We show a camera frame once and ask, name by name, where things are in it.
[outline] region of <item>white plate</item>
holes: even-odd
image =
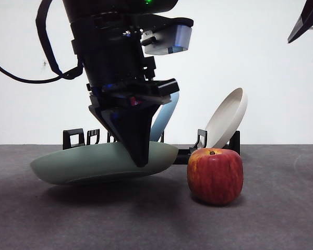
[[[239,127],[247,103],[247,95],[240,87],[225,98],[205,128],[208,132],[207,147],[222,148],[226,145]]]

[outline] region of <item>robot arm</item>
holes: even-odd
[[[152,117],[179,88],[175,79],[153,80],[154,57],[144,57],[142,45],[152,55],[185,51],[194,22],[153,15],[172,9],[177,0],[63,0],[78,65],[62,73],[45,28],[51,1],[41,2],[36,21],[51,69],[65,79],[85,69],[89,110],[143,167],[148,162]]]

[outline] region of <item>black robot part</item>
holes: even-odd
[[[45,20],[52,0],[42,0],[37,27],[54,72],[62,74],[55,61]],[[153,57],[144,57],[144,30],[169,26],[192,26],[186,18],[165,18],[152,13],[172,9],[177,0],[63,0],[74,35],[78,66],[65,76],[72,79],[85,68],[89,84],[89,110],[123,143],[138,167],[148,163],[152,117],[179,90],[175,79],[154,81]]]
[[[153,14],[174,8],[178,0],[63,0],[70,22],[79,18],[117,12]]]
[[[290,36],[288,37],[288,42],[291,43],[302,34],[304,34],[309,28],[313,26],[313,0],[307,0],[304,9],[296,22]]]

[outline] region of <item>plate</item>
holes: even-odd
[[[50,184],[109,182],[149,176],[170,167],[175,146],[150,142],[149,162],[138,168],[122,143],[104,143],[70,148],[42,156],[30,166],[36,176]]]
[[[227,144],[245,115],[247,103],[247,94],[241,87],[225,98],[205,128],[208,132],[207,147],[222,148]]]

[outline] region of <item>black cable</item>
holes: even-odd
[[[24,83],[32,83],[32,84],[42,84],[42,83],[55,82],[55,81],[58,81],[61,78],[63,78],[63,76],[65,75],[65,74],[63,74],[61,76],[58,76],[58,77],[55,77],[55,78],[51,78],[51,79],[47,79],[47,80],[27,80],[27,79],[19,78],[19,77],[13,75],[13,74],[7,72],[2,67],[0,67],[0,72],[2,72],[3,74],[5,74],[6,76],[8,76],[10,78],[13,78],[16,81],[24,82]]]

